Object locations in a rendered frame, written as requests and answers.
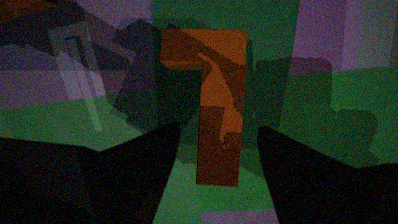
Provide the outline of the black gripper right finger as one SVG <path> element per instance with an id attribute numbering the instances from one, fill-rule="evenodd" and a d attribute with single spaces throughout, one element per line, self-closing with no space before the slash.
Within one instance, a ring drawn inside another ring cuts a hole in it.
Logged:
<path id="1" fill-rule="evenodd" d="M 257 145 L 279 224 L 382 224 L 398 205 L 398 163 L 353 168 L 265 126 Z"/>

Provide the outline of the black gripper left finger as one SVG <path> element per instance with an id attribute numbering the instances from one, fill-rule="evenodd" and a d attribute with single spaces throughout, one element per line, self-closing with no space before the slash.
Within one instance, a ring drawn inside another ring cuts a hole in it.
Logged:
<path id="1" fill-rule="evenodd" d="M 152 224 L 179 140 L 175 121 L 104 151 L 0 137 L 0 190 L 74 203 L 85 224 Z"/>

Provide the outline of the orange l-shaped part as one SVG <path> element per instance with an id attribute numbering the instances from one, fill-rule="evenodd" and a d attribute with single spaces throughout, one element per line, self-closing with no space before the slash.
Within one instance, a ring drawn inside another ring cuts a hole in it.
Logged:
<path id="1" fill-rule="evenodd" d="M 160 62 L 202 70 L 196 185 L 238 187 L 247 31 L 163 28 Z"/>

